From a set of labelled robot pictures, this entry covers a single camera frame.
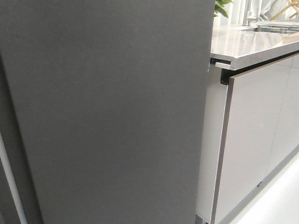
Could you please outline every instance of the countertop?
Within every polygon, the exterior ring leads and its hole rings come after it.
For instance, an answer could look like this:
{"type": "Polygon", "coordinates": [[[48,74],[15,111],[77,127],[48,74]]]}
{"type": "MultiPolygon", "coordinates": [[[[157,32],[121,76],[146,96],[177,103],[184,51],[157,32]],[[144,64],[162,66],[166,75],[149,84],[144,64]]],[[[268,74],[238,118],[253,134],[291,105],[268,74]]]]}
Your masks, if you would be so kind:
{"type": "MultiPolygon", "coordinates": [[[[265,21],[258,24],[279,23],[299,25],[299,20],[265,21]]],[[[214,27],[211,58],[221,59],[218,67],[238,70],[299,50],[299,33],[278,34],[250,31],[252,27],[214,27]]]]}

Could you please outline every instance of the cabinet door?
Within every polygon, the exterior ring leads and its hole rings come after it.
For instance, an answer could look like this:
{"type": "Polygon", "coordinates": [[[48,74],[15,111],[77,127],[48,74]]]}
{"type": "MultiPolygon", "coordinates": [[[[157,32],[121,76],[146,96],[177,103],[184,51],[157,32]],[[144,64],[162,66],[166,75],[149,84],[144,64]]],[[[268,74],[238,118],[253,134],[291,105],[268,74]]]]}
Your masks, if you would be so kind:
{"type": "Polygon", "coordinates": [[[269,174],[299,144],[299,56],[295,56],[269,160],[269,174]]]}
{"type": "Polygon", "coordinates": [[[216,223],[265,177],[291,62],[288,58],[230,79],[216,223]]]}

